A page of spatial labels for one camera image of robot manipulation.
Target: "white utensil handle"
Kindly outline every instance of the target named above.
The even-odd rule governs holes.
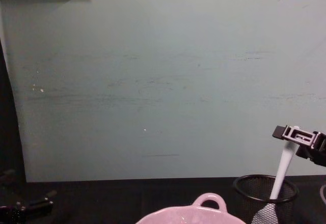
[[[287,169],[289,168],[290,162],[293,158],[296,148],[297,148],[296,143],[290,141],[287,141],[284,146],[281,161],[280,161],[280,166],[277,171],[273,189],[270,194],[271,200],[276,200],[279,196],[285,174],[287,172]]]

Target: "pink ceramic bowl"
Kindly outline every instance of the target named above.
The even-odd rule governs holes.
[[[218,203],[220,209],[202,207],[206,200]],[[137,224],[245,224],[230,215],[223,198],[215,193],[205,193],[193,205],[170,207],[145,216]]]

